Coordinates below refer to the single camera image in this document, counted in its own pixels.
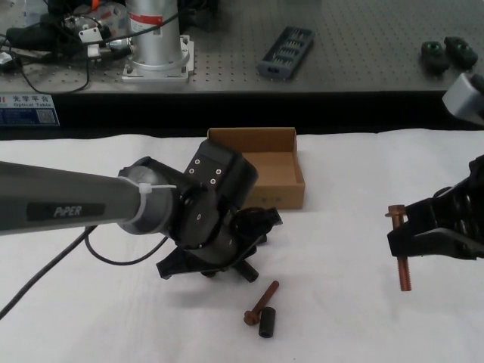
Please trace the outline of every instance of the bolt thread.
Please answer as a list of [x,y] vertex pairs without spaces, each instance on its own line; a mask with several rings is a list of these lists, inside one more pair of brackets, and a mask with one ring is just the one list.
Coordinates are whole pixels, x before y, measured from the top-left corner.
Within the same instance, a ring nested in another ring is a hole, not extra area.
[[279,281],[273,281],[271,286],[267,289],[267,291],[262,295],[256,306],[254,306],[254,309],[252,309],[253,312],[256,314],[259,314],[262,309],[267,305],[269,300],[272,298],[272,295],[276,292],[276,290],[279,288]]
[[397,258],[399,265],[400,290],[411,291],[410,268],[408,267],[408,258]]

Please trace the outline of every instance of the white paper sheet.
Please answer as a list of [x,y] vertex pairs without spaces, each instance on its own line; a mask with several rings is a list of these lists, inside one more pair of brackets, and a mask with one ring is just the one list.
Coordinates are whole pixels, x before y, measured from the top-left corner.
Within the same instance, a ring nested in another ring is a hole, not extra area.
[[[0,160],[115,176],[150,155],[183,170],[202,140],[9,141]],[[164,281],[155,263],[173,243],[133,267],[105,265],[81,245],[0,321],[0,361],[481,362],[484,261],[410,259],[414,290],[402,293],[384,214],[468,176],[484,132],[304,135],[298,143],[306,207],[282,212],[284,225],[250,258],[255,283],[233,271]],[[0,306],[81,231],[0,237]],[[159,239],[116,226],[92,235],[118,260]],[[264,340],[243,316],[274,279],[275,336]]]

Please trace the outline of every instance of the cardboard box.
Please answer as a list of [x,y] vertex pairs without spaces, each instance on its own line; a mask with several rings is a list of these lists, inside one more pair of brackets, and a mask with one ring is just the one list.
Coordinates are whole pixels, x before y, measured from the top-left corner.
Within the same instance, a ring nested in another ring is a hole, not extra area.
[[297,158],[295,128],[210,129],[208,139],[240,151],[257,168],[259,179],[245,208],[303,207],[306,183]]

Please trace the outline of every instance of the copper bolt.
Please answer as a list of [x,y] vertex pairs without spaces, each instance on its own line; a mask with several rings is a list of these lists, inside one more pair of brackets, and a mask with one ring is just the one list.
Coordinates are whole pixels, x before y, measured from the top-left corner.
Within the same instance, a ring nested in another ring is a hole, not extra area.
[[269,300],[272,298],[272,295],[274,295],[275,291],[279,287],[279,281],[273,281],[271,286],[267,289],[267,291],[262,295],[256,306],[254,306],[254,309],[252,310],[247,310],[244,314],[244,321],[245,324],[247,325],[256,325],[259,323],[259,314],[262,309],[265,308]]
[[[403,224],[403,216],[405,215],[405,206],[389,206],[386,217],[392,217],[393,229],[398,228]],[[408,268],[408,257],[397,257],[397,263],[399,264],[399,278],[400,278],[400,290],[411,291],[410,282],[410,270]]]

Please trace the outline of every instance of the wire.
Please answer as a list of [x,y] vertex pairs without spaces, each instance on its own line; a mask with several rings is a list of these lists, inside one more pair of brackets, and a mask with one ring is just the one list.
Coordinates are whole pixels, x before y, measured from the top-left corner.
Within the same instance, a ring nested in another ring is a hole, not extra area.
[[82,91],[84,88],[86,88],[89,83],[91,82],[91,77],[89,75],[89,62],[90,60],[88,59],[86,62],[85,62],[85,83],[83,85],[81,85],[80,87],[76,88],[76,89],[73,89],[71,91],[65,91],[65,92],[44,92],[44,91],[39,91],[31,82],[30,82],[30,79],[29,77],[27,77],[27,75],[25,74],[25,72],[23,71],[23,68],[22,67],[18,67],[18,70],[20,72],[20,74],[22,74],[22,77],[23,79],[25,79],[25,82],[27,82],[27,84],[30,86],[30,88],[32,90],[34,90],[35,92],[37,93],[40,93],[42,95],[50,95],[50,96],[57,96],[57,95],[69,95],[71,93],[74,93],[74,92],[78,92],[78,91]]
[[33,285],[36,284],[41,278],[47,274],[53,267],[56,266],[64,257],[66,257],[69,253],[73,252],[74,249],[79,246],[86,237],[88,237],[95,229],[97,225],[92,227],[87,227],[81,234],[76,238],[74,242],[72,242],[64,251],[59,253],[52,261],[50,261],[44,268],[42,268],[39,272],[37,272],[33,278],[29,280],[14,296],[14,298],[0,311],[0,320],[2,320],[15,306],[18,302],[23,298],[23,296],[32,288]]
[[159,242],[149,253],[146,255],[140,257],[139,259],[135,259],[133,261],[127,261],[127,262],[117,262],[117,261],[112,261],[110,259],[107,259],[106,257],[101,256],[99,253],[97,253],[94,248],[92,248],[91,242],[89,241],[89,236],[85,236],[84,241],[85,241],[85,246],[88,248],[88,251],[96,258],[101,260],[102,262],[105,262],[109,265],[115,265],[115,266],[131,266],[131,265],[136,265],[137,263],[143,262],[146,259],[149,259],[152,257],[153,254],[155,254],[156,251],[158,251],[162,245],[167,242],[168,237],[164,237],[161,242]]
[[103,26],[103,24],[101,24],[99,22],[99,20],[97,20],[95,17],[90,17],[88,15],[81,15],[81,14],[79,14],[79,15],[74,14],[74,17],[83,17],[85,19],[89,19],[89,20],[94,21],[98,26]]

